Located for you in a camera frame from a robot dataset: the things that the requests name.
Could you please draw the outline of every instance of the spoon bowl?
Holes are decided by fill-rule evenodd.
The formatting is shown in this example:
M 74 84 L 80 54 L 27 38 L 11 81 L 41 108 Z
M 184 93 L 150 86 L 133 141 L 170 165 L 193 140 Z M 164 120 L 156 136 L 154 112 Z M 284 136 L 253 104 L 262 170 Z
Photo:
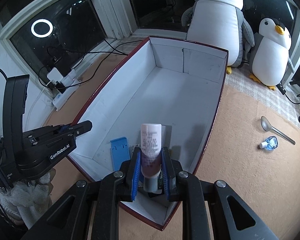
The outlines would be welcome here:
M 261 117 L 261 125 L 263 130 L 265 130 L 266 132 L 269 132 L 272 129 L 272 125 L 264 116 Z

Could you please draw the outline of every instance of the white cable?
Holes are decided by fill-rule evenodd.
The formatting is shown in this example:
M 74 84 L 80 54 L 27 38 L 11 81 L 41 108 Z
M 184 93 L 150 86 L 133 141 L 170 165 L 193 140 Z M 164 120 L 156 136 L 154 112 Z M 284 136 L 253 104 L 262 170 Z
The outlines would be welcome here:
M 26 120 L 26 131 L 29 130 L 29 120 L 30 120 L 30 114 L 31 114 L 31 111 L 32 111 L 32 109 L 34 108 L 35 103 L 39 100 L 41 94 L 44 92 L 45 89 L 46 89 L 46 88 L 43 88 L 43 89 L 41 90 L 41 92 L 39 93 L 39 95 L 37 96 L 37 98 L 35 99 L 35 101 L 32 103 L 32 106 L 30 107 L 30 110 L 29 110 L 29 113 L 28 113 L 28 116 L 27 116 L 27 120 Z

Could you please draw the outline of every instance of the spoon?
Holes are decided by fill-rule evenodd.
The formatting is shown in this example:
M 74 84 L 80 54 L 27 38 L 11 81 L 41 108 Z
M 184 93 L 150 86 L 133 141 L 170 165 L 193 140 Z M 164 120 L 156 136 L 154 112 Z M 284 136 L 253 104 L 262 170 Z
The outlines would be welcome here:
M 261 117 L 261 125 L 263 130 L 265 130 L 266 132 L 270 131 L 270 130 L 274 130 L 276 133 L 280 134 L 283 138 L 287 139 L 289 142 L 291 142 L 293 145 L 296 144 L 296 142 L 294 140 L 292 140 L 290 137 L 286 136 L 283 132 L 280 132 L 277 128 L 274 128 L 268 121 L 268 119 L 266 119 L 266 117 L 262 116 Z

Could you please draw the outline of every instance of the penguin foot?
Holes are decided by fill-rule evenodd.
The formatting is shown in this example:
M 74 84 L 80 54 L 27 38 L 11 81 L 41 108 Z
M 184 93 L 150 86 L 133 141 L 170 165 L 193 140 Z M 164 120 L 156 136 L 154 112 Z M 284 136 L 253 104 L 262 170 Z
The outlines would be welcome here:
M 227 73 L 228 73 L 228 74 L 231 74 L 231 73 L 232 73 L 232 69 L 231 69 L 230 66 L 227 66 Z
M 273 91 L 275 91 L 275 86 L 267 86 L 269 89 L 272 89 Z
M 253 79 L 255 82 L 261 83 L 261 81 L 252 73 L 249 75 L 249 78 Z

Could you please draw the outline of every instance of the plaid cloth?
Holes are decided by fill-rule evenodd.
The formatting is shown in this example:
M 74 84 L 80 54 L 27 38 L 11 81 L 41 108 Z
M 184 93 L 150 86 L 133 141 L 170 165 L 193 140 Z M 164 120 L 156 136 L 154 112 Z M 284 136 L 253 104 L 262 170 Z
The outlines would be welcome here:
M 298 121 L 298 117 L 300 116 L 300 105 L 292 104 L 277 88 L 273 91 L 265 85 L 253 81 L 249 78 L 249 74 L 250 71 L 245 65 L 242 68 L 232 68 L 232 74 L 226 75 L 225 84 L 261 101 L 300 128 L 300 123 Z M 293 102 L 299 102 L 299 98 L 297 98 L 294 93 L 287 91 L 287 96 Z

